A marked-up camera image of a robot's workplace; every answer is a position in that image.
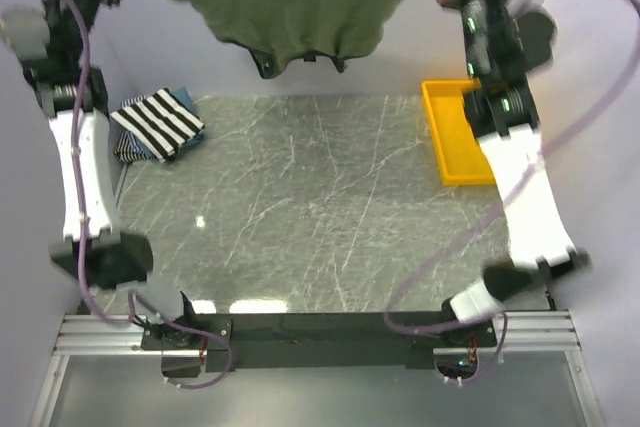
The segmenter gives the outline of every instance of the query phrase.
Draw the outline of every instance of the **black mounting bar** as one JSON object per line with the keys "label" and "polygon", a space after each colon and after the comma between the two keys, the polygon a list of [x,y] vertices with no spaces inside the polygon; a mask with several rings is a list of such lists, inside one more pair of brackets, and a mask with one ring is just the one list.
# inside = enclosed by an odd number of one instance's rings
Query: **black mounting bar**
{"label": "black mounting bar", "polygon": [[[404,325],[433,325],[442,322],[442,312],[398,312],[394,321]],[[400,365],[407,369],[434,369],[433,349],[468,347],[475,337],[478,347],[497,345],[490,321],[456,331],[451,336],[417,337],[392,332],[383,314],[199,314],[202,330],[223,336],[234,354],[234,370],[355,367]],[[173,350],[175,347],[144,336],[142,350]],[[227,351],[209,341],[206,372],[220,372],[227,362]],[[166,377],[195,377],[201,369],[197,357],[163,359]]]}

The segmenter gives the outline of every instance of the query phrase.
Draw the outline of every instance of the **white wall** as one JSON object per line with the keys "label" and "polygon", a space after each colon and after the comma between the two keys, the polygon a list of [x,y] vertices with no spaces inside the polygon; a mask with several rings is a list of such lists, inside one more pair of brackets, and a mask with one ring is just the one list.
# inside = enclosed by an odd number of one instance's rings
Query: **white wall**
{"label": "white wall", "polygon": [[[620,0],[547,0],[558,41],[552,70],[533,83],[547,139],[611,85],[639,22]],[[549,162],[559,208],[590,275],[558,289],[584,347],[609,426],[638,425],[640,387],[640,80],[600,122]]]}
{"label": "white wall", "polygon": [[194,94],[404,94],[418,93],[426,78],[466,75],[460,19],[435,0],[404,0],[376,52],[349,62],[344,74],[328,59],[296,61],[270,81],[245,50],[217,42],[186,3],[123,0],[105,21],[141,93],[186,85]]}
{"label": "white wall", "polygon": [[[0,0],[0,11],[14,3]],[[92,36],[115,102],[131,88],[104,37]],[[112,163],[113,179],[120,166]],[[78,306],[74,281],[50,264],[61,238],[62,176],[53,136],[15,57],[0,45],[0,424],[27,425],[62,316]]]}

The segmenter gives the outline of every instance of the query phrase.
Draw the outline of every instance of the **black metal bracket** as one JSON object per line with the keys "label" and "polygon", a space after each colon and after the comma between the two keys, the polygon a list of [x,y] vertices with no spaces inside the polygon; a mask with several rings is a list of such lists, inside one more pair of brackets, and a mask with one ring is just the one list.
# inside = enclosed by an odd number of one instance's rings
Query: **black metal bracket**
{"label": "black metal bracket", "polygon": [[[442,312],[399,312],[394,321],[408,326],[433,325],[445,320]],[[224,337],[234,355],[234,370],[269,368],[355,367],[401,365],[407,369],[434,369],[436,348],[467,347],[475,337],[478,347],[497,345],[493,324],[467,327],[460,335],[406,336],[392,332],[383,314],[200,314],[202,330]],[[142,350],[174,350],[151,335],[143,336]],[[209,341],[206,372],[220,372],[227,363],[224,346]],[[198,359],[163,359],[169,376],[197,374]]]}
{"label": "black metal bracket", "polygon": [[[67,238],[49,245],[54,264],[78,278],[79,243]],[[87,242],[86,275],[89,287],[114,290],[119,284],[143,282],[153,268],[153,252],[149,240],[128,231],[104,230]]]}

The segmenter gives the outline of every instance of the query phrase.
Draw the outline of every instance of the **gray floor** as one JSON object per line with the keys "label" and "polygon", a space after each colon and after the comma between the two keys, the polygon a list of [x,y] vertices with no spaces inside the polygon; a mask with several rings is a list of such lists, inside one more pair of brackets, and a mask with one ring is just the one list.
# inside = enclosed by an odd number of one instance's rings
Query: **gray floor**
{"label": "gray floor", "polygon": [[[419,97],[225,97],[197,107],[206,140],[175,163],[131,166],[121,211],[149,236],[155,272],[218,312],[382,310],[499,201],[493,187],[442,186]],[[436,265],[398,310],[439,309],[506,251],[500,220]],[[119,296],[100,302],[126,309]],[[510,308],[547,306],[537,292]]]}

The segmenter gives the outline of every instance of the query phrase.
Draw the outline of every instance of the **white backdrop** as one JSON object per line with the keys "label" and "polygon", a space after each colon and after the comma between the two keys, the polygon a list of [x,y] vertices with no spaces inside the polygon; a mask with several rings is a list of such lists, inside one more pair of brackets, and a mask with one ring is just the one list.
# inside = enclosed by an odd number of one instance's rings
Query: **white backdrop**
{"label": "white backdrop", "polygon": [[[611,85],[637,42],[639,22],[621,0],[546,0],[559,34],[552,70],[533,82],[549,139]],[[594,271],[558,289],[584,347],[608,425],[638,425],[640,374],[640,82],[575,143],[550,159],[558,205]]]}

